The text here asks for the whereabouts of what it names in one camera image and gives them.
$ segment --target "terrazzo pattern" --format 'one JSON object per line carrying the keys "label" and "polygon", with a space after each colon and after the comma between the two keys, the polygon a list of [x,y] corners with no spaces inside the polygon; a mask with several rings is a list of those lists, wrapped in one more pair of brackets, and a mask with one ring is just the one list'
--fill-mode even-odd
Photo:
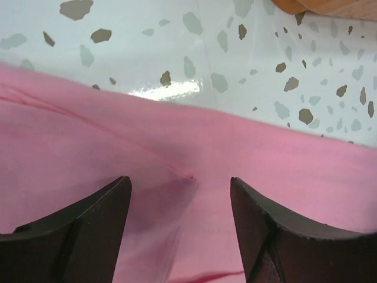
{"label": "terrazzo pattern", "polygon": [[377,145],[377,22],[288,15],[271,0],[29,2],[0,11],[3,62]]}

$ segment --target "fabric fold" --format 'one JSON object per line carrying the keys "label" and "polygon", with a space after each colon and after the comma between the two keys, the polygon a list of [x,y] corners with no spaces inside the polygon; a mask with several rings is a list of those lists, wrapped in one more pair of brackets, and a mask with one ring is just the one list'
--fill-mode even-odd
{"label": "fabric fold", "polygon": [[[134,195],[114,283],[240,272],[229,198],[233,176],[308,218],[377,230],[374,149],[4,66],[0,85],[1,166],[15,179],[3,178],[2,187],[12,189],[4,193],[1,215],[15,221],[2,219],[2,226],[28,220],[17,211],[21,205],[32,211],[44,198],[40,209],[48,213],[105,180],[130,175]],[[173,261],[159,260],[176,248]]]}

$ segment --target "pink fabric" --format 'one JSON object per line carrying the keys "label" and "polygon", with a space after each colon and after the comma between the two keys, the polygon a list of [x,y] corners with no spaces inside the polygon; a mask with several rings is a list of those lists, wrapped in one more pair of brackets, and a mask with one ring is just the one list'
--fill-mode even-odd
{"label": "pink fabric", "polygon": [[374,149],[4,66],[0,131],[0,232],[130,176],[114,283],[244,283],[232,176],[314,220],[377,230]]}

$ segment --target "wooden object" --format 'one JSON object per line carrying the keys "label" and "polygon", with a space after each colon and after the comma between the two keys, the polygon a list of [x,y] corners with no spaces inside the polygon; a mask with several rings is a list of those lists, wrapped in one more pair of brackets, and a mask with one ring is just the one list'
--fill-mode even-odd
{"label": "wooden object", "polygon": [[288,14],[312,11],[320,15],[377,20],[375,0],[273,0]]}

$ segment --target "gray speckle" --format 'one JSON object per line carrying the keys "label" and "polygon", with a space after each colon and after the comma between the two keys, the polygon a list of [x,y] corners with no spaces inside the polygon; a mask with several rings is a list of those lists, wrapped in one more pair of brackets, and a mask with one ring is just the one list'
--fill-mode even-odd
{"label": "gray speckle", "polygon": [[289,80],[285,83],[284,91],[294,90],[299,86],[299,80],[295,77],[290,77]]}
{"label": "gray speckle", "polygon": [[309,109],[301,109],[299,111],[299,120],[307,125],[313,121],[313,114]]}
{"label": "gray speckle", "polygon": [[9,50],[24,44],[27,38],[23,34],[14,34],[8,38],[2,38],[0,40],[0,48]]}
{"label": "gray speckle", "polygon": [[183,70],[186,78],[193,78],[196,74],[194,63],[187,56],[183,58]]}
{"label": "gray speckle", "polygon": [[369,117],[372,118],[373,115],[375,114],[375,107],[374,107],[374,103],[373,101],[370,101],[368,103],[368,114],[369,114]]}
{"label": "gray speckle", "polygon": [[162,74],[160,78],[160,83],[165,87],[168,87],[171,85],[171,77],[170,77],[169,71],[166,71]]}
{"label": "gray speckle", "polygon": [[226,27],[227,28],[230,28],[232,26],[232,22],[233,22],[234,18],[233,17],[229,17],[228,19],[228,22],[226,23]]}
{"label": "gray speckle", "polygon": [[361,130],[361,123],[358,119],[354,119],[354,121],[351,124],[351,130],[352,131],[359,131]]}
{"label": "gray speckle", "polygon": [[320,120],[317,118],[309,124],[309,128],[316,129],[319,127]]}
{"label": "gray speckle", "polygon": [[340,118],[336,125],[336,129],[339,131],[342,127],[343,127],[343,119]]}
{"label": "gray speckle", "polygon": [[112,32],[109,29],[100,28],[92,33],[90,38],[94,43],[100,43],[103,41],[108,41],[111,37]]}
{"label": "gray speckle", "polygon": [[93,5],[92,0],[72,0],[64,2],[60,5],[60,14],[78,21],[89,14],[90,8]]}
{"label": "gray speckle", "polygon": [[89,48],[84,45],[80,45],[80,57],[81,57],[81,64],[90,67],[91,64],[94,62],[94,56]]}
{"label": "gray speckle", "polygon": [[316,41],[312,40],[312,43],[310,44],[310,47],[312,48],[312,51],[315,52],[317,49]]}
{"label": "gray speckle", "polygon": [[276,6],[271,0],[263,0],[263,6],[268,15],[273,15],[273,13],[275,13]]}
{"label": "gray speckle", "polygon": [[328,106],[328,112],[330,115],[334,113],[334,109],[331,106]]}
{"label": "gray speckle", "polygon": [[330,20],[330,30],[332,38],[336,38],[336,36],[338,35],[338,26],[336,25],[336,22],[333,18],[331,18]]}
{"label": "gray speckle", "polygon": [[309,28],[310,28],[312,31],[314,31],[314,32],[319,32],[318,26],[317,26],[317,24],[316,24],[315,22],[311,22],[311,23],[309,24]]}
{"label": "gray speckle", "polygon": [[366,92],[365,92],[365,87],[363,87],[360,91],[360,103],[365,105],[366,103]]}
{"label": "gray speckle", "polygon": [[27,59],[22,60],[20,67],[27,70],[32,70],[32,71],[35,70],[34,65]]}
{"label": "gray speckle", "polygon": [[320,96],[312,96],[311,98],[309,98],[309,103],[312,106],[317,105],[319,102],[320,102]]}
{"label": "gray speckle", "polygon": [[250,12],[253,3],[254,0],[233,0],[236,15],[245,19],[247,14]]}
{"label": "gray speckle", "polygon": [[305,12],[302,12],[302,13],[299,13],[299,14],[295,15],[297,25],[301,25],[302,19],[304,18],[304,16],[305,16]]}
{"label": "gray speckle", "polygon": [[361,79],[361,76],[363,75],[364,71],[364,66],[360,65],[358,69],[355,69],[352,71],[352,77],[356,80],[359,81]]}
{"label": "gray speckle", "polygon": [[217,35],[217,42],[224,52],[228,52],[228,36],[225,31],[220,31]]}
{"label": "gray speckle", "polygon": [[351,50],[348,49],[348,47],[344,44],[342,40],[340,41],[339,45],[340,45],[340,50],[342,51],[343,55],[348,55],[351,52]]}
{"label": "gray speckle", "polygon": [[189,32],[197,35],[201,35],[203,33],[201,22],[194,13],[188,12],[187,14],[184,14],[183,23]]}
{"label": "gray speckle", "polygon": [[223,93],[228,90],[228,82],[223,75],[212,73],[211,74],[212,85],[219,93]]}
{"label": "gray speckle", "polygon": [[141,33],[148,37],[151,37],[154,34],[154,29],[148,28],[148,29],[143,30]]}
{"label": "gray speckle", "polygon": [[292,61],[292,48],[290,46],[285,49],[285,55],[287,55],[289,61]]}
{"label": "gray speckle", "polygon": [[313,66],[314,67],[317,67],[320,63],[322,62],[322,59],[321,58],[317,58],[313,61]]}
{"label": "gray speckle", "polygon": [[358,52],[358,60],[360,60],[360,58],[363,57],[364,53],[365,53],[365,50],[363,48],[360,48]]}
{"label": "gray speckle", "polygon": [[283,63],[280,63],[280,64],[278,64],[277,66],[276,66],[276,68],[275,68],[275,71],[277,72],[277,73],[282,73],[282,72],[284,72],[284,70],[287,68],[287,65],[283,62]]}
{"label": "gray speckle", "polygon": [[162,19],[161,21],[158,22],[160,27],[164,27],[164,26],[168,25],[169,23],[170,23],[170,21],[168,19]]}
{"label": "gray speckle", "polygon": [[238,26],[238,35],[240,40],[243,40],[247,34],[247,29],[245,28],[244,25],[239,25]]}
{"label": "gray speckle", "polygon": [[347,91],[347,85],[345,84],[336,90],[336,95],[339,97],[343,97],[346,91]]}
{"label": "gray speckle", "polygon": [[285,119],[289,117],[289,109],[285,107],[283,104],[279,103],[278,101],[275,101],[275,111],[280,119]]}
{"label": "gray speckle", "polygon": [[51,47],[54,47],[55,45],[55,41],[47,34],[47,32],[43,32],[43,37],[45,39],[45,42],[51,46]]}

